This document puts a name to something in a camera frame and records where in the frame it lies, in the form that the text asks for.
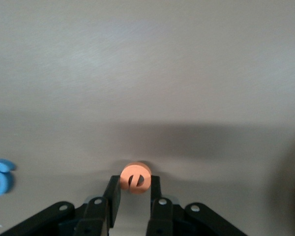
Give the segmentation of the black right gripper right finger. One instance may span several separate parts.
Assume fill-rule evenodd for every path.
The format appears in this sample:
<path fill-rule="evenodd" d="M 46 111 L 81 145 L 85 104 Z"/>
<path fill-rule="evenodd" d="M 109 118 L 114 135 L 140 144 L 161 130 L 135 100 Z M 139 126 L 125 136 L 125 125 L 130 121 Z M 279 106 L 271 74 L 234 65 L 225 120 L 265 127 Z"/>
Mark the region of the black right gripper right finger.
<path fill-rule="evenodd" d="M 148 236 L 244 236 L 243 231 L 202 203 L 185 208 L 162 195 L 159 176 L 151 177 Z"/>

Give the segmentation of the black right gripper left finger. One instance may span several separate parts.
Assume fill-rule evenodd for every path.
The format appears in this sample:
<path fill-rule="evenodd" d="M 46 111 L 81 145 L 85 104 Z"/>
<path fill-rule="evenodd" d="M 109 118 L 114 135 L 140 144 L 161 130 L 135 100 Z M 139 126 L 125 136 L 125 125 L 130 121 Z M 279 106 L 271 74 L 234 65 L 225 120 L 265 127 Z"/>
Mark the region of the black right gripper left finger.
<path fill-rule="evenodd" d="M 76 208 L 57 202 L 12 228 L 2 236 L 108 236 L 120 204 L 120 176 L 111 176 L 102 196 Z"/>

